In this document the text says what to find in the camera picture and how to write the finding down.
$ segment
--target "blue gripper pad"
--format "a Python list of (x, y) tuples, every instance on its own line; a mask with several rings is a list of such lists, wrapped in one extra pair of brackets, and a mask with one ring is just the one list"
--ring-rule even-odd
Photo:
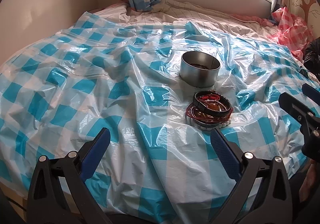
[(316, 89), (305, 83), (302, 85), (302, 93), (320, 106), (320, 92)]
[(110, 131), (107, 128), (103, 128), (95, 139), (90, 142), (92, 142), (92, 145), (81, 163), (80, 178), (83, 182), (91, 178), (97, 169), (110, 144)]
[(241, 163), (217, 129), (211, 131), (210, 142), (229, 178), (238, 182)]

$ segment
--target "wallpaper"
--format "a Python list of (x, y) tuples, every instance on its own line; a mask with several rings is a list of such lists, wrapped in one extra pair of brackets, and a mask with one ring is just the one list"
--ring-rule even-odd
[(320, 37), (320, 6), (316, 0), (291, 0), (290, 12), (306, 21), (314, 38)]

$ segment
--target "bolt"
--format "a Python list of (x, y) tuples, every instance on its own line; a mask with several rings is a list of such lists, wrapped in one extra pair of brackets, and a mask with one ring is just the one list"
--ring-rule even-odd
[(46, 156), (40, 156), (39, 161), (40, 161), (40, 162), (44, 162), (46, 159), (47, 159)]
[(317, 130), (314, 130), (313, 135), (315, 135), (316, 137), (319, 137), (319, 132)]
[(70, 158), (74, 158), (77, 156), (77, 152), (76, 151), (71, 151), (69, 154), (68, 154), (68, 157)]
[(278, 162), (278, 163), (281, 163), (281, 162), (282, 162), (281, 157), (275, 157), (275, 160), (276, 160), (276, 162)]
[(252, 159), (252, 158), (253, 158), (253, 154), (250, 153), (250, 152), (246, 152), (246, 153), (244, 154), (244, 156), (245, 156), (246, 158), (248, 158), (248, 159)]

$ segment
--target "blue and white checkered sheet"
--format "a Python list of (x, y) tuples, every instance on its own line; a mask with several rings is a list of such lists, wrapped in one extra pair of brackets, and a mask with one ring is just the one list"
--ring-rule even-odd
[(290, 51), (274, 43), (184, 26), (123, 27), (85, 13), (74, 27), (26, 47), (0, 75), (0, 178), (26, 194), (41, 155), (64, 157), (102, 127), (108, 147), (86, 185), (106, 212), (156, 223), (205, 223), (228, 179), (209, 133), (186, 123), (199, 89), (179, 78), (180, 58), (202, 51), (221, 62), (215, 90), (234, 107), (222, 130), (256, 157), (284, 158), (292, 176), (305, 159), (299, 124), (279, 108), (307, 82)]

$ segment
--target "metal bowl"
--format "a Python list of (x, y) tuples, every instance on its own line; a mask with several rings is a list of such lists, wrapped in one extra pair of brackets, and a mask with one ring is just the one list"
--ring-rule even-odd
[(194, 87), (211, 87), (216, 82), (220, 66), (212, 55), (188, 51), (181, 57), (180, 77)]

